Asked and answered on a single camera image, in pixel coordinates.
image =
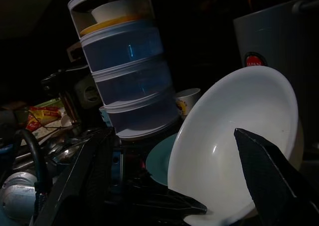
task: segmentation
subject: white cup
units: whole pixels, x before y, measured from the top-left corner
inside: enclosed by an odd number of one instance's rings
[[[200,97],[201,92],[199,88],[183,90],[175,95],[176,105],[182,119],[185,119],[185,117],[190,113],[190,110]]]

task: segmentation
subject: dark background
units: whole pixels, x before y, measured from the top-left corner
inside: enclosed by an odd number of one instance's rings
[[[69,1],[52,0],[27,36],[0,40],[0,104],[49,99],[40,80],[70,67],[66,48],[78,41]],[[286,1],[152,0],[176,91],[205,91],[240,68],[232,20]]]

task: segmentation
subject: red label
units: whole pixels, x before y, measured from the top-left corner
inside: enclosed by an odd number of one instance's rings
[[[262,59],[256,55],[250,55],[246,58],[246,66],[266,65]]]

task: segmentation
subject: cable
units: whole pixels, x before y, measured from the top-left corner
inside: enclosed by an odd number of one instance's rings
[[[75,71],[75,70],[82,70],[82,69],[85,69],[85,68],[88,68],[89,65],[85,65],[85,66],[80,66],[78,68],[70,68],[70,69],[66,69],[65,71],[66,72],[69,72],[69,71]]]
[[[52,188],[52,178],[49,175],[48,169],[46,167],[46,162],[44,157],[39,151],[39,144],[35,136],[28,130],[22,129],[18,130],[14,135],[13,153],[17,154],[19,146],[21,145],[22,138],[26,141],[29,146],[33,162],[35,165],[35,173],[37,177],[37,182],[34,183],[35,188],[35,202],[34,202],[34,213],[33,222],[35,222],[39,212],[41,211],[48,194]]]

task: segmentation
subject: white bowl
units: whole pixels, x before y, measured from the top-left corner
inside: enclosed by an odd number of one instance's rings
[[[91,14],[97,23],[101,23],[123,16],[139,14],[139,4],[141,4],[141,0],[117,0],[95,8]]]
[[[192,226],[228,225],[254,208],[235,128],[263,136],[289,158],[297,125],[294,91],[272,68],[242,68],[214,84],[184,121],[169,160],[168,188],[208,208],[207,214],[184,221]]]

